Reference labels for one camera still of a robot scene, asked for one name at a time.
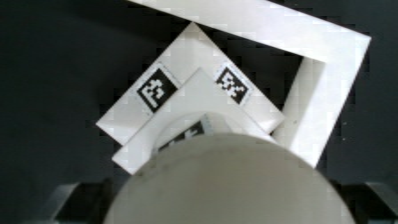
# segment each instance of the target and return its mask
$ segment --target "dark surface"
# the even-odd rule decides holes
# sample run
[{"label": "dark surface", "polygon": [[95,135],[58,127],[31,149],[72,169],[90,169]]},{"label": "dark surface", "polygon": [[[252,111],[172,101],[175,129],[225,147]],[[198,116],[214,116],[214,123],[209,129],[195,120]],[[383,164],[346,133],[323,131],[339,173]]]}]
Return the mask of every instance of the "dark surface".
[{"label": "dark surface", "polygon": [[[398,2],[276,2],[372,37],[317,169],[340,183],[381,181],[398,191]],[[33,216],[60,184],[122,183],[118,145],[93,122],[184,26],[122,0],[0,1],[0,223]],[[300,57],[207,34],[282,106]]]}]

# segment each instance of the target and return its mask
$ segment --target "black object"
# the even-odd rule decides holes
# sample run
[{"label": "black object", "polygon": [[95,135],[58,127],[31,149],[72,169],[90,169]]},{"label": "black object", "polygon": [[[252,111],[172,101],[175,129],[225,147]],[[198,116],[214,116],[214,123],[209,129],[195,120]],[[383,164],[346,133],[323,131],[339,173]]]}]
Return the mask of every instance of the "black object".
[{"label": "black object", "polygon": [[340,185],[330,181],[356,224],[398,223],[398,195],[379,183]]},{"label": "black object", "polygon": [[60,208],[54,220],[60,224],[81,223],[99,224],[108,212],[108,206],[111,201],[109,181],[102,183],[81,183],[65,204]]}]

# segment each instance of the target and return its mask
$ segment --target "black background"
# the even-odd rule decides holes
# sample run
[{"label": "black background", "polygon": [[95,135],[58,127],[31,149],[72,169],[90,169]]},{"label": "black background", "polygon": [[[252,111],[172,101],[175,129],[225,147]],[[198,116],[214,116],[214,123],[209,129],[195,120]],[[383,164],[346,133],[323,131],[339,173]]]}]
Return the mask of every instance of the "black background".
[{"label": "black background", "polygon": [[[275,2],[372,37],[317,169],[398,191],[398,2]],[[0,223],[33,216],[60,184],[120,185],[93,122],[186,24],[122,0],[0,1]],[[300,57],[205,32],[280,107]]]}]

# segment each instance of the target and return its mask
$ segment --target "gray cylinder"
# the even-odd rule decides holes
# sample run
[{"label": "gray cylinder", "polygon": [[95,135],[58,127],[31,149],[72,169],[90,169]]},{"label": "gray cylinder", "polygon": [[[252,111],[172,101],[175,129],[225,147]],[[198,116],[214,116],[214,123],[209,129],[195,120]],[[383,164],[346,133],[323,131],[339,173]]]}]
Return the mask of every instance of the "gray cylinder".
[{"label": "gray cylinder", "polygon": [[198,136],[154,156],[104,224],[353,224],[332,186],[296,156],[236,134]]}]

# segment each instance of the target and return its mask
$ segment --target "white frame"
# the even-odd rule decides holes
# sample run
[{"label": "white frame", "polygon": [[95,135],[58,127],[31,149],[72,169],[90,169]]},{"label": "white frame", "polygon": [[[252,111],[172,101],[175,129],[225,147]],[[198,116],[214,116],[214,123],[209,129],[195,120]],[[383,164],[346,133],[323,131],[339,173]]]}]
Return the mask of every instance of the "white frame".
[{"label": "white frame", "polygon": [[303,56],[273,138],[314,167],[371,38],[264,0],[129,1]]}]

